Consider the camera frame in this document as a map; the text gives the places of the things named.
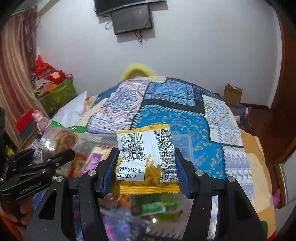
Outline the person left hand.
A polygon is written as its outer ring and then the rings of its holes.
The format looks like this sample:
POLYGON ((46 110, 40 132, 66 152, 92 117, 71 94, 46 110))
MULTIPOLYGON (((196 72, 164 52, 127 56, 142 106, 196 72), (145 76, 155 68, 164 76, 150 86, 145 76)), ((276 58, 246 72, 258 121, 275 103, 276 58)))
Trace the person left hand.
POLYGON ((34 212, 32 196, 29 196, 18 203, 1 203, 1 216, 21 225, 28 225, 34 212))

